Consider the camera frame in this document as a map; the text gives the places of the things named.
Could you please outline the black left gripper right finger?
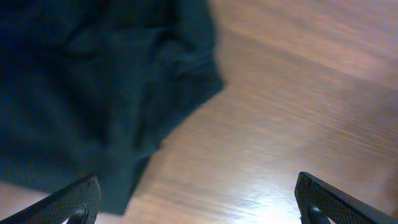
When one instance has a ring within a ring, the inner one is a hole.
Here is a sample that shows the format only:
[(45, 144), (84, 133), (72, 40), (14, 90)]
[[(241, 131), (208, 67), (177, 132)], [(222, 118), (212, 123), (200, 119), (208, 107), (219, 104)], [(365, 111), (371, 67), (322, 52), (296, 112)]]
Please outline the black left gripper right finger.
[(397, 224), (395, 218), (308, 172), (298, 174), (294, 194), (302, 224)]

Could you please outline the dark green trousers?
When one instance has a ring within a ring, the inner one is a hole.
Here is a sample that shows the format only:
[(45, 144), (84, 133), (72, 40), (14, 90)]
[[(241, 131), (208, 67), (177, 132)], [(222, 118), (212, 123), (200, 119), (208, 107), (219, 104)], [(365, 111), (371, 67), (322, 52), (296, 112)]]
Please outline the dark green trousers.
[(1, 0), (1, 180), (98, 177), (123, 215), (163, 139), (223, 86), (204, 0)]

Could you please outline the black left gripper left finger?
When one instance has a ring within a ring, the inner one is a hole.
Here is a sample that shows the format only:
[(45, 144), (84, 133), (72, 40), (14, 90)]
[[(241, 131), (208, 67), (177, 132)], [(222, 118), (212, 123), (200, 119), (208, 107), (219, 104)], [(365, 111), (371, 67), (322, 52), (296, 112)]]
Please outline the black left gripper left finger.
[(88, 175), (1, 220), (1, 224), (94, 224), (100, 201), (98, 179)]

